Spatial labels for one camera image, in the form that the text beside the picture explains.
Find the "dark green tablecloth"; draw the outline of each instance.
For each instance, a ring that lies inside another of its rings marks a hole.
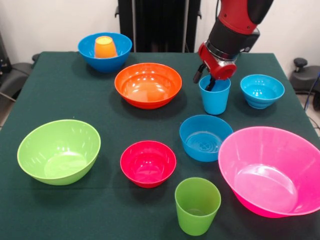
[[[192,81],[200,64],[197,54],[133,53],[125,65],[141,62],[166,64],[181,74],[182,89],[171,103],[156,110],[135,108],[115,91],[116,73],[94,71],[77,52],[41,54],[0,131],[1,240],[191,239],[179,228],[174,200],[177,184],[189,177],[212,181],[222,196],[213,224],[198,239],[320,239],[320,213],[279,219],[255,215],[238,202],[217,162],[197,162],[184,152],[180,124],[190,116],[205,113],[200,90]],[[274,126],[320,146],[273,54],[240,55],[237,67],[227,109],[220,115],[234,131],[248,126]],[[240,80],[249,74],[279,79],[285,87],[284,96],[265,110],[249,107],[240,89]],[[27,133],[59,119],[88,122],[101,136],[95,165],[80,181],[68,186],[34,180],[19,168],[16,157]],[[163,142],[176,154],[175,172],[157,188],[139,188],[120,170],[122,152],[141,140]]]

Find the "orange cup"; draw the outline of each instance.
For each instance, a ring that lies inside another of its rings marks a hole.
[[[94,44],[94,56],[98,59],[107,59],[118,56],[113,39],[109,36],[97,37]]]

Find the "green cup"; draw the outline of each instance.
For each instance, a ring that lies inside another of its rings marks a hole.
[[[174,197],[180,228],[191,236],[204,234],[221,204],[218,188],[204,178],[191,177],[179,183]]]

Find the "plastic cup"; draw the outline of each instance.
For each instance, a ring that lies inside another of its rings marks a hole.
[[[230,92],[231,81],[216,80],[211,91],[205,90],[210,83],[210,75],[201,78],[199,87],[202,96],[204,110],[211,115],[222,114],[227,107],[228,96]]]
[[[96,58],[114,58],[117,55],[116,45],[110,36],[99,36],[95,40],[94,54]]]
[[[204,178],[191,177],[179,183],[174,197],[180,228],[191,236],[204,234],[221,204],[217,187]]]

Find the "plastic bowl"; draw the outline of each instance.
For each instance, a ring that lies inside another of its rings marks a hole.
[[[167,145],[149,140],[132,144],[120,159],[124,175],[139,187],[147,189],[167,180],[176,164],[176,156]]]
[[[131,105],[141,109],[157,109],[178,94],[182,79],[169,66],[139,63],[119,72],[114,85],[117,92]]]
[[[218,160],[222,142],[233,133],[231,126],[216,116],[196,115],[180,126],[180,138],[185,152],[200,162]]]
[[[320,209],[320,151],[298,135],[266,126],[241,129],[223,142],[218,163],[238,200],[258,215]]]
[[[57,120],[37,127],[21,142],[18,164],[31,177],[50,185],[68,185],[93,166],[100,150],[99,133],[88,123]]]
[[[110,58],[95,57],[95,42],[98,37],[108,36],[113,39],[118,56]],[[132,42],[130,38],[120,33],[101,32],[86,36],[78,44],[78,50],[87,64],[101,73],[112,73],[121,68],[127,60]]]
[[[241,80],[241,90],[247,103],[254,109],[265,109],[281,98],[285,87],[277,79],[262,75],[248,75]]]

